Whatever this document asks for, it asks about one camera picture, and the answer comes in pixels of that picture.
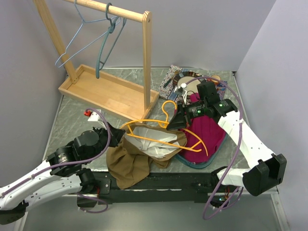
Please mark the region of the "yellow plastic hanger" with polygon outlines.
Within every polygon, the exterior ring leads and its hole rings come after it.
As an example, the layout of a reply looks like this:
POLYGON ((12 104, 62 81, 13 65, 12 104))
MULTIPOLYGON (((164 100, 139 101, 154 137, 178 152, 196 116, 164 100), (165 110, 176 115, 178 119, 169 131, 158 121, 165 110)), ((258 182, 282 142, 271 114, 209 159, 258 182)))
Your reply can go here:
POLYGON ((162 111, 166 115, 165 121, 157 119, 140 119, 129 121, 121 126, 121 128, 127 129, 126 139, 136 146, 140 151, 146 155, 163 159, 167 155, 171 155, 175 151, 187 150, 194 153, 200 153, 202 150, 208 154, 207 147, 202 139, 194 132, 184 129, 189 134, 197 138, 191 146, 187 146, 187 136, 178 130, 167 130, 169 124, 169 115, 165 110, 165 105, 171 103, 177 109, 177 105, 174 101, 165 101, 162 105, 162 111))

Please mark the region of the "tan skirt with white lining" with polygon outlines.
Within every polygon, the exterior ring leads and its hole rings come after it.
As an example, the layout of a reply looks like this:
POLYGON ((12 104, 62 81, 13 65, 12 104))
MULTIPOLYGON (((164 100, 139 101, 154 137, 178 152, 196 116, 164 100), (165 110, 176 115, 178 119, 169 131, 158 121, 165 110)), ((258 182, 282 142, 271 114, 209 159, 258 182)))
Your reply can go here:
POLYGON ((152 163, 158 168, 167 168, 171 158, 180 152, 175 151, 166 158, 156 159, 140 151, 125 135, 117 147, 109 148, 106 153, 109 173, 116 179, 120 189, 127 189, 145 179, 150 174, 152 163))

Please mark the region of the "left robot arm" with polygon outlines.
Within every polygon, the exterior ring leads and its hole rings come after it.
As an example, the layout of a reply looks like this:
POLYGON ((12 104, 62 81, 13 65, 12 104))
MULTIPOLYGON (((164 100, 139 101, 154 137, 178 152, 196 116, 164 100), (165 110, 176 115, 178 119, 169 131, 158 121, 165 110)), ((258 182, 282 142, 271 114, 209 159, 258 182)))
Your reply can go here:
POLYGON ((108 147, 117 147, 123 129, 109 127, 84 131, 66 146, 58 148, 39 166, 0 189, 0 223, 7 225, 22 218, 30 209, 66 194, 87 194, 97 181, 84 168, 108 147))

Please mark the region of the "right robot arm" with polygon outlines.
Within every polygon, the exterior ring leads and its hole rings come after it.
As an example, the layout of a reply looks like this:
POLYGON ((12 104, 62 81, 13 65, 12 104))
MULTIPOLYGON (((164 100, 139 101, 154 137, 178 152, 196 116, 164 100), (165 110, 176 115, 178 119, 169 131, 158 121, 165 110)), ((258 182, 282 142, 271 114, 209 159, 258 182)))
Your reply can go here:
POLYGON ((179 103, 167 130, 187 128, 193 119, 207 116, 239 146, 249 166, 229 168, 228 172, 219 170, 210 181, 212 189, 221 192, 227 185, 233 185, 258 196, 281 184, 287 165, 284 155, 275 154, 256 136, 231 100, 220 99, 213 82, 203 81, 197 90, 200 100, 189 105, 179 103))

